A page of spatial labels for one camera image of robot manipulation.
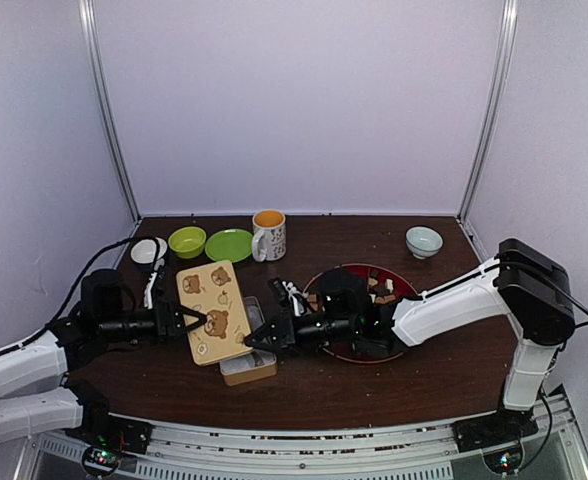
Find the bear print tin lid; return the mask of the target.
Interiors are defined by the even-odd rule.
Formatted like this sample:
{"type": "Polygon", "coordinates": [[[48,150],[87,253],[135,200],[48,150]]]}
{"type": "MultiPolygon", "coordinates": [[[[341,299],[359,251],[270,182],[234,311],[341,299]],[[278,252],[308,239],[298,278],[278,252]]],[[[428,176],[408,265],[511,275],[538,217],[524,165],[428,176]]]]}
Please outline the bear print tin lid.
{"type": "Polygon", "coordinates": [[[196,365],[216,364],[252,350],[244,344],[251,329],[230,261],[181,270],[175,278],[181,305],[207,315],[207,323],[187,335],[196,365]]]}

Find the tan tin box base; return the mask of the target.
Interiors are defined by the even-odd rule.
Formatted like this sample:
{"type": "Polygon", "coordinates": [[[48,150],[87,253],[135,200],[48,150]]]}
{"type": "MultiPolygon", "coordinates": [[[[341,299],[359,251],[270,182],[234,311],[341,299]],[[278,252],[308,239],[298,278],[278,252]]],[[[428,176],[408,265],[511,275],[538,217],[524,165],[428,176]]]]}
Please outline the tan tin box base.
{"type": "MultiPolygon", "coordinates": [[[[264,324],[264,316],[258,299],[244,298],[246,314],[251,332],[264,324]]],[[[262,380],[277,374],[277,356],[269,351],[252,350],[243,356],[219,363],[219,370],[227,386],[236,386],[262,380]]]]}

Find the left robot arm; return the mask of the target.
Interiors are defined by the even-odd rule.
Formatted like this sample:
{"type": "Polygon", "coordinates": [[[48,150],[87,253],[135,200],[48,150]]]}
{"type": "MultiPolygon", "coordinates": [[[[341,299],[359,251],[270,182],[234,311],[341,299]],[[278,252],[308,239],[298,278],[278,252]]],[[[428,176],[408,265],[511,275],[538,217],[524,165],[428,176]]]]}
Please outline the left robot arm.
{"type": "Polygon", "coordinates": [[[205,314],[163,299],[163,276],[151,275],[141,307],[126,308],[132,293],[123,276],[99,269],[80,282],[81,296],[65,317],[0,349],[0,444],[65,430],[97,448],[125,445],[109,402],[86,381],[66,375],[105,354],[110,345],[174,338],[207,322],[205,314]]]}

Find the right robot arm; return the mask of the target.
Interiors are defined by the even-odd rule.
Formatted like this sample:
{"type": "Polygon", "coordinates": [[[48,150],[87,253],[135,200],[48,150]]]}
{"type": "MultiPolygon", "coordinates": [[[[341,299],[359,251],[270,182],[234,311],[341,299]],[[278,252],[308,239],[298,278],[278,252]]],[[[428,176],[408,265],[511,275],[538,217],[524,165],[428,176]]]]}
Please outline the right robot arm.
{"type": "Polygon", "coordinates": [[[509,440],[525,424],[559,348],[575,333],[569,273],[515,238],[468,273],[418,294],[375,300],[372,274],[336,267],[320,274],[310,294],[279,278],[269,287],[281,306],[244,340],[281,352],[345,343],[355,354],[385,358],[434,337],[504,318],[520,335],[503,383],[500,409],[487,419],[493,440],[509,440]]]}

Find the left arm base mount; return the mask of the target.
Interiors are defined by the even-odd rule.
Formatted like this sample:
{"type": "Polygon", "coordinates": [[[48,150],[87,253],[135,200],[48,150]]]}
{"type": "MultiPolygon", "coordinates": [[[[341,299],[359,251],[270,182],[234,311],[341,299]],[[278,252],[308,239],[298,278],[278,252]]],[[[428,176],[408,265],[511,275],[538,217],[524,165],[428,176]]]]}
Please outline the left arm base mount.
{"type": "Polygon", "coordinates": [[[83,470],[93,478],[105,479],[134,471],[138,457],[147,453],[153,429],[148,422],[110,415],[102,433],[93,434],[83,427],[63,432],[85,444],[80,459],[83,470]]]}

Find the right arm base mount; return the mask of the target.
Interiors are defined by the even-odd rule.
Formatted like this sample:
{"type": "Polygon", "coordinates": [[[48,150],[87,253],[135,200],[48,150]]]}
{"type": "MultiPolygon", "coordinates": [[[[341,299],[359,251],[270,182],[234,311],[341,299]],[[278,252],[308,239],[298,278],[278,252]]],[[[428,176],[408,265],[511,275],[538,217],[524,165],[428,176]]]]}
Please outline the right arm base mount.
{"type": "Polygon", "coordinates": [[[522,441],[538,433],[526,412],[497,411],[459,420],[452,431],[460,453],[480,450],[485,466],[495,474],[513,474],[525,462],[522,441]]]}

